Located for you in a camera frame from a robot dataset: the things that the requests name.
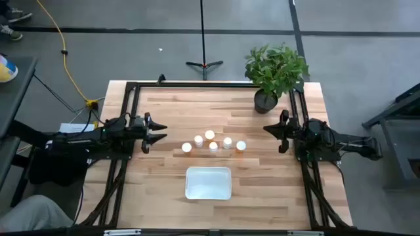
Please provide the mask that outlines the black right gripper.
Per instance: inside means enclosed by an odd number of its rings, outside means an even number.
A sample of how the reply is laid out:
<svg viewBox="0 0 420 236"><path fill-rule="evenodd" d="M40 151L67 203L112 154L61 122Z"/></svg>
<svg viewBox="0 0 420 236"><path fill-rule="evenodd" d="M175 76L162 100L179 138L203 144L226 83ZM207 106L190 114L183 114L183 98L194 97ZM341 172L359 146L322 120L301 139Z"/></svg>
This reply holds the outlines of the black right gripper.
<svg viewBox="0 0 420 236"><path fill-rule="evenodd" d="M296 118L289 117L289 111L284 109L280 114L280 122L275 125L264 126L263 129L268 131L277 140L281 140L279 152L285 153L289 149L289 139L295 139L300 131Z"/></svg>

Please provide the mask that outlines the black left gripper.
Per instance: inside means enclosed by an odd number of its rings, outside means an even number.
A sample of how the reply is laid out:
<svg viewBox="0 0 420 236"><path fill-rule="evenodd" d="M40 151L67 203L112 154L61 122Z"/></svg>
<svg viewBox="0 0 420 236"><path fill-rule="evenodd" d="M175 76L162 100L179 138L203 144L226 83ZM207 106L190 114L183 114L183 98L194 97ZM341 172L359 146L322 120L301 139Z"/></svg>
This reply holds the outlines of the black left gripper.
<svg viewBox="0 0 420 236"><path fill-rule="evenodd" d="M134 132L135 138L142 140L141 150L143 153L149 153L149 144L153 145L167 136L167 134L149 134L149 129L156 131L167 128L166 125L161 125L150 120L150 117L149 112L146 112L144 117L136 116L134 123L131 125L131 130Z"/></svg>

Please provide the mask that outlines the white plastic basket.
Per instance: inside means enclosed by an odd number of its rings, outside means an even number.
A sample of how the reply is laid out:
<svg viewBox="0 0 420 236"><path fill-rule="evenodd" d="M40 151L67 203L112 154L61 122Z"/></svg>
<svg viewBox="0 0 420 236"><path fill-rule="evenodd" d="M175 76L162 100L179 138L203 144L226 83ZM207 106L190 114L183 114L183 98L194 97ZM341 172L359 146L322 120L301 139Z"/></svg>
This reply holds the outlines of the white plastic basket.
<svg viewBox="0 0 420 236"><path fill-rule="evenodd" d="M227 201L232 196L232 173L227 167L189 167L185 197L189 200Z"/></svg>

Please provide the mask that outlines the black tripod stand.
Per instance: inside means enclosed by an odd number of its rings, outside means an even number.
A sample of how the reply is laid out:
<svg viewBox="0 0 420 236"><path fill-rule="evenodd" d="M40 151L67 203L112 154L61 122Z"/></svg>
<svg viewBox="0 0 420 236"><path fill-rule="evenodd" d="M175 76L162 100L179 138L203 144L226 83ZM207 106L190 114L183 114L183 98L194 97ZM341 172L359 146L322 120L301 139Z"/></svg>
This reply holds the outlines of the black tripod stand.
<svg viewBox="0 0 420 236"><path fill-rule="evenodd" d="M222 60L216 62L207 63L206 60L206 51L205 51L205 29L204 29L204 17L203 17L203 0L199 0L200 6L200 24L201 24L201 47L202 47L202 63L196 62L186 62L187 66L196 66L199 67L202 71L203 80L207 80L207 70L212 66L222 65L224 62Z"/></svg>

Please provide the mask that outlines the white paper sheet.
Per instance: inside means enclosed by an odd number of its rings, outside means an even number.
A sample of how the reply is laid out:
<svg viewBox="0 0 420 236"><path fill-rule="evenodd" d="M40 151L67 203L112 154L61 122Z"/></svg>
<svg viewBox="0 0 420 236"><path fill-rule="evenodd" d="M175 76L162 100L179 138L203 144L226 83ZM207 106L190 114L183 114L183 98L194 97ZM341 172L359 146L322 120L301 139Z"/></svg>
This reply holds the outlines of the white paper sheet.
<svg viewBox="0 0 420 236"><path fill-rule="evenodd" d="M63 133L75 133L81 132L85 128L85 132L89 132L95 129L94 124L79 124L79 123L62 123L59 128L59 132Z"/></svg>

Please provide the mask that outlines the black equipment box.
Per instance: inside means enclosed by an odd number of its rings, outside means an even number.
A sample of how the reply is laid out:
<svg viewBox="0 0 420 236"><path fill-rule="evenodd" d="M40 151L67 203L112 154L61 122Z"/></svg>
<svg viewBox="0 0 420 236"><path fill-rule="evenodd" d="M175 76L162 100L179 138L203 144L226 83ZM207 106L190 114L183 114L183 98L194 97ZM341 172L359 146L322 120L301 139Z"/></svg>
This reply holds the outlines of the black equipment box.
<svg viewBox="0 0 420 236"><path fill-rule="evenodd" d="M69 186L84 177L87 168L86 155L56 155L37 149L28 177L32 184L54 182L60 186Z"/></svg>

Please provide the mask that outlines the dark gray metal cart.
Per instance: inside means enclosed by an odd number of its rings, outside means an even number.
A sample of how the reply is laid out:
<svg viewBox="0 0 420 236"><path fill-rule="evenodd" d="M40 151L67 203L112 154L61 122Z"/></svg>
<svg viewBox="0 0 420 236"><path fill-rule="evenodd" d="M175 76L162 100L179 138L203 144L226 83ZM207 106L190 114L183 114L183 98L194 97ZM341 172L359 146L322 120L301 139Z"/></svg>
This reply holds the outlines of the dark gray metal cart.
<svg viewBox="0 0 420 236"><path fill-rule="evenodd" d="M365 129L379 125L394 159L397 179L389 190L420 189L420 83L398 95L378 115L362 123Z"/></svg>

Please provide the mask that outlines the dark gray side table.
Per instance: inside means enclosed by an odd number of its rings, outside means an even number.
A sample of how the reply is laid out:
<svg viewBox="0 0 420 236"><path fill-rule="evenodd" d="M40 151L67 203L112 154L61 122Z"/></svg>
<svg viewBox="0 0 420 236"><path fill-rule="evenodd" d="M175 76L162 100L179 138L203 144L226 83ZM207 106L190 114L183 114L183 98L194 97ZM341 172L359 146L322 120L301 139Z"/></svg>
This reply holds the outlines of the dark gray side table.
<svg viewBox="0 0 420 236"><path fill-rule="evenodd" d="M11 56L7 59L18 68L18 74L12 81L0 83L0 139L14 120L37 65L35 57Z"/></svg>

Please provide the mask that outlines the person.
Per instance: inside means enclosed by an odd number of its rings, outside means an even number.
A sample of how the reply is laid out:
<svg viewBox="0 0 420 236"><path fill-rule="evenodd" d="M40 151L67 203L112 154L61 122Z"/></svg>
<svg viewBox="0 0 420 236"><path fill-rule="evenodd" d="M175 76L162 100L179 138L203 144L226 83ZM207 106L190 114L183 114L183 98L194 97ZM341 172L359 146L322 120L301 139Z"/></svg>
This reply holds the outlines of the person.
<svg viewBox="0 0 420 236"><path fill-rule="evenodd" d="M32 195L0 217L0 233L72 226L74 221L44 195Z"/></svg>

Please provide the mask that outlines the yellow blue white bag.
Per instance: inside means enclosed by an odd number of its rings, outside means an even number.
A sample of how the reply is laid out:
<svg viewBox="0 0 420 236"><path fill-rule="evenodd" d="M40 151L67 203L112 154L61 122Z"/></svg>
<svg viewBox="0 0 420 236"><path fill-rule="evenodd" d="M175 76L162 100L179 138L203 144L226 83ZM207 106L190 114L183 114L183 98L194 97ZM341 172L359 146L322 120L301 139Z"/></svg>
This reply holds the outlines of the yellow blue white bag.
<svg viewBox="0 0 420 236"><path fill-rule="evenodd" d="M18 75L17 66L0 54L0 83L7 83Z"/></svg>

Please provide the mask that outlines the person's shoe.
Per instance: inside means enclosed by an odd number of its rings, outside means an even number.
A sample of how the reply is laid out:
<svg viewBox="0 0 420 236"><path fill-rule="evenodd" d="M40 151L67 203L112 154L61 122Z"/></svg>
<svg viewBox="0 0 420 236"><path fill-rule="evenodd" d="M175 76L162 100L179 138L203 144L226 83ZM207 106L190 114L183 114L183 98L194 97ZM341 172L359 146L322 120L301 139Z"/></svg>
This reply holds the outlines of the person's shoe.
<svg viewBox="0 0 420 236"><path fill-rule="evenodd" d="M23 21L29 19L33 16L30 12L25 12L20 9L11 8L5 13L5 18L9 23L15 23L19 21Z"/></svg>
<svg viewBox="0 0 420 236"><path fill-rule="evenodd" d="M0 34L8 37L11 41L19 41L23 38L20 32L14 31L9 26L2 24L0 24Z"/></svg>

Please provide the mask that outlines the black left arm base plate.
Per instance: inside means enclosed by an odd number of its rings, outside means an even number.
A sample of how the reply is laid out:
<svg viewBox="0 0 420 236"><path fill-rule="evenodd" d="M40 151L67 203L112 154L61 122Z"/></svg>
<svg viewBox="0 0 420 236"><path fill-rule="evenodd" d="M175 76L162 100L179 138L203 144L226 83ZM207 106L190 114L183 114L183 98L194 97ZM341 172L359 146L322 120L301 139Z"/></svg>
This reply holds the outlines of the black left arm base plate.
<svg viewBox="0 0 420 236"><path fill-rule="evenodd" d="M90 149L88 158L92 160L122 160L131 159L133 146L105 147L104 149Z"/></svg>

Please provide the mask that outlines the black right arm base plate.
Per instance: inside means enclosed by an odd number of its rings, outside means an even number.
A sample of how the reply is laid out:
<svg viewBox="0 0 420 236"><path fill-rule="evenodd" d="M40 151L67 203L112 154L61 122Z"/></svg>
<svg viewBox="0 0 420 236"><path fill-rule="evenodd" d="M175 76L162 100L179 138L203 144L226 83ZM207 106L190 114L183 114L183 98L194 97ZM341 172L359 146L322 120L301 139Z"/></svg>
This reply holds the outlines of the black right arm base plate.
<svg viewBox="0 0 420 236"><path fill-rule="evenodd" d="M331 151L327 147L304 147L304 146L295 146L295 155L298 161L340 161L340 155L337 152Z"/></svg>

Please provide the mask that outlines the black aluminium table frame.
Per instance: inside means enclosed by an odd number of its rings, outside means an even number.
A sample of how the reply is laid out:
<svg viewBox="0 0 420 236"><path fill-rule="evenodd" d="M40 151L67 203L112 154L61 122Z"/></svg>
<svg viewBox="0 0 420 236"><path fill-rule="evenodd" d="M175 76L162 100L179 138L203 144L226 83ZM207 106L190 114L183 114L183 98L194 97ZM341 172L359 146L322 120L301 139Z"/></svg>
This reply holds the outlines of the black aluminium table frame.
<svg viewBox="0 0 420 236"><path fill-rule="evenodd" d="M293 149L278 152L279 141L263 127L278 121L289 109L302 119L327 121L319 83L307 83L294 100L282 96L271 112L254 109L255 88L247 83L180 82L160 86L146 81L111 81L102 118L120 114L124 101L137 102L139 113L167 126L167 136L148 154L136 145L129 161L117 217L118 227L191 229L308 229L301 164ZM211 153L205 131L212 130L218 151ZM196 147L194 137L203 138ZM223 140L232 139L230 149ZM237 141L247 145L236 153ZM182 145L192 153L185 156ZM189 167L227 167L232 173L232 196L227 201L185 197Z"/></svg>

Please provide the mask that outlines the silver frame bracket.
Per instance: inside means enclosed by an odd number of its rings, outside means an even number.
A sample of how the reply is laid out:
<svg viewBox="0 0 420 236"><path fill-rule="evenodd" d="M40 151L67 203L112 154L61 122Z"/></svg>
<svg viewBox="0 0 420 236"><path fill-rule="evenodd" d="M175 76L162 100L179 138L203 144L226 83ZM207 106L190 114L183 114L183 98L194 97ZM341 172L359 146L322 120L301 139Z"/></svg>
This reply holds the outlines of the silver frame bracket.
<svg viewBox="0 0 420 236"><path fill-rule="evenodd" d="M325 236L323 231L289 230L287 236Z"/></svg>
<svg viewBox="0 0 420 236"><path fill-rule="evenodd" d="M141 229L113 229L104 231L103 236L133 236L141 233Z"/></svg>

